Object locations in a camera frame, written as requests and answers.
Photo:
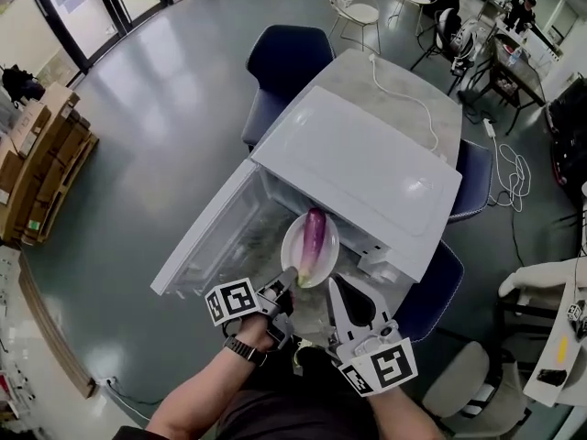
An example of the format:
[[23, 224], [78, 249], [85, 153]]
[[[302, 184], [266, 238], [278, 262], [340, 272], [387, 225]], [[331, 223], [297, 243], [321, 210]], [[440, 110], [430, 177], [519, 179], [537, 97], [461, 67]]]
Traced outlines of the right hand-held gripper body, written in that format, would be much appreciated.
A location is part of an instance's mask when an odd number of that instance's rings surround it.
[[339, 344], [335, 354], [338, 370], [361, 397], [382, 394], [418, 375], [411, 340], [401, 336], [395, 320]]

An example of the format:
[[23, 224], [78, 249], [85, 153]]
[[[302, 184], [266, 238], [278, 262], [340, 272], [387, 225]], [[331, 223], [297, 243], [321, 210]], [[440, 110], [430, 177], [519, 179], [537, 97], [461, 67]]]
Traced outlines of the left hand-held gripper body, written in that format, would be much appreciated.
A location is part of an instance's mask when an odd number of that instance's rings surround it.
[[249, 278], [213, 287], [205, 295], [205, 302], [214, 326], [226, 329], [233, 320], [262, 314], [268, 319], [267, 333], [274, 339], [276, 348], [282, 349], [294, 332], [290, 321], [293, 313], [291, 288], [284, 294], [275, 294], [270, 289], [271, 281], [258, 290], [253, 288]]

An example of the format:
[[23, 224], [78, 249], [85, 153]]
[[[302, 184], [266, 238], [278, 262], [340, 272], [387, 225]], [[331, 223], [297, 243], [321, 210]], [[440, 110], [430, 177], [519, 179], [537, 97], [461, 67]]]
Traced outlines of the person's left hand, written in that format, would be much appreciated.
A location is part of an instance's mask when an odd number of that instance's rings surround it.
[[236, 339], [260, 352], [272, 350], [274, 339], [267, 333], [268, 319], [259, 313], [252, 313], [242, 318]]

